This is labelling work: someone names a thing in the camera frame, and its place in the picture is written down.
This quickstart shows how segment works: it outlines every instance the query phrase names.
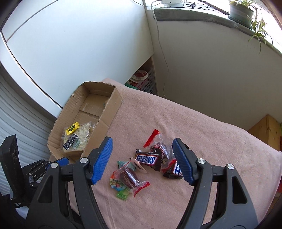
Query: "wooden furniture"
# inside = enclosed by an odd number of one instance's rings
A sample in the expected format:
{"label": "wooden furniture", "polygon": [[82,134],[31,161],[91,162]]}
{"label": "wooden furniture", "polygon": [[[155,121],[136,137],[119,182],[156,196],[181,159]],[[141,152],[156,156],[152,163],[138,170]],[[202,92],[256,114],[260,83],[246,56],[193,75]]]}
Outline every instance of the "wooden furniture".
{"label": "wooden furniture", "polygon": [[280,151],[280,124],[269,114],[263,117],[248,132],[263,141],[265,144]]}

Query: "blue rubber grip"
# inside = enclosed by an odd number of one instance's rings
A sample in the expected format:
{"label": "blue rubber grip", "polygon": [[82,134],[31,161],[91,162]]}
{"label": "blue rubber grip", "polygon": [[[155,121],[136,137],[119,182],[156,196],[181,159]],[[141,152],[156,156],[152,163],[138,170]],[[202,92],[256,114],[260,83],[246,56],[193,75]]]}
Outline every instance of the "blue rubber grip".
{"label": "blue rubber grip", "polygon": [[110,155],[113,151],[113,139],[109,138],[104,148],[102,149],[96,163],[93,165],[93,175],[91,177],[92,184],[96,184],[101,180]]}
{"label": "blue rubber grip", "polygon": [[174,139],[172,142],[172,149],[176,157],[177,163],[183,174],[184,180],[189,182],[190,185],[193,185],[195,180],[192,176],[193,174],[192,166],[190,162],[188,161],[183,149],[180,147],[179,143],[176,141],[176,139]]}
{"label": "blue rubber grip", "polygon": [[68,165],[69,164],[69,159],[66,157],[63,157],[59,160],[56,160],[55,162],[57,162],[60,166],[64,166],[64,165]]}

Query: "white electronic device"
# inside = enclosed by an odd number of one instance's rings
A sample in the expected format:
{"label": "white electronic device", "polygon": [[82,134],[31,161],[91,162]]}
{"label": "white electronic device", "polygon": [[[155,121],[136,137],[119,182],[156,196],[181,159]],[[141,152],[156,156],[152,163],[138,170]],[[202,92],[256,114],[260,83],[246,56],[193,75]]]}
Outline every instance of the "white electronic device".
{"label": "white electronic device", "polygon": [[183,0],[162,0],[162,4],[171,8],[183,7]]}

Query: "pink blanket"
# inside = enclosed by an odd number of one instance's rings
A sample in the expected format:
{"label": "pink blanket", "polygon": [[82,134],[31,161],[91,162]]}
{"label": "pink blanket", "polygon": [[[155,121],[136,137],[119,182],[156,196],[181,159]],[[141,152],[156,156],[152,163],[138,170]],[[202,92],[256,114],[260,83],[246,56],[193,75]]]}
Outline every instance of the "pink blanket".
{"label": "pink blanket", "polygon": [[[182,180],[169,180],[145,166],[148,174],[138,173],[151,185],[126,201],[116,198],[109,178],[118,160],[128,160],[141,149],[156,128],[171,141],[181,138],[198,158],[210,164],[235,165],[251,196],[258,220],[266,214],[281,177],[281,153],[236,126],[222,123],[197,111],[142,91],[125,87],[111,79],[124,102],[107,135],[114,148],[102,179],[93,192],[109,229],[174,229],[177,227],[193,187]],[[72,208],[78,212],[72,184],[69,185]],[[216,194],[213,183],[204,223],[210,221]]]}

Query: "white cabinet panel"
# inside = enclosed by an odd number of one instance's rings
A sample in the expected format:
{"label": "white cabinet panel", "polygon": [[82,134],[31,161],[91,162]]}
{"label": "white cabinet panel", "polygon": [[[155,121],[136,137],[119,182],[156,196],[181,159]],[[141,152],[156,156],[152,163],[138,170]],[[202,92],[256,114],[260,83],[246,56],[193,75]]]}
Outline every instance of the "white cabinet panel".
{"label": "white cabinet panel", "polygon": [[61,106],[85,81],[125,83],[153,54],[144,7],[129,0],[59,0],[28,20],[7,45]]}
{"label": "white cabinet panel", "polygon": [[44,7],[52,4],[58,0],[23,0],[13,11],[13,13],[8,18],[5,23],[2,33],[5,40],[9,37],[30,17],[36,14],[38,11]]}

